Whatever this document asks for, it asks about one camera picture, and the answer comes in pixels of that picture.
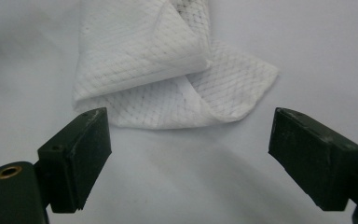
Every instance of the cloth fold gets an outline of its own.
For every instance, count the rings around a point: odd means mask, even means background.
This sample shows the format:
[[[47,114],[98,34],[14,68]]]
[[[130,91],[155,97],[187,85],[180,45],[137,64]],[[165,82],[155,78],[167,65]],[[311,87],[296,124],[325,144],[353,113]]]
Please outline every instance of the cloth fold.
[[[206,0],[82,1],[74,105],[122,127],[243,119],[278,70],[210,38]]]

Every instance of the black object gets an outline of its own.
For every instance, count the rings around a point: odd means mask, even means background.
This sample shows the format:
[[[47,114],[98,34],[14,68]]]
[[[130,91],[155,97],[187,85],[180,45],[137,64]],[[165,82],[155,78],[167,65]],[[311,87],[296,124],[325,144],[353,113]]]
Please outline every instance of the black object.
[[[343,211],[352,199],[358,223],[358,145],[307,115],[277,108],[268,153],[322,210]]]
[[[39,161],[0,167],[0,223],[48,223],[55,213],[83,209],[111,154],[105,108],[79,115],[38,149]]]

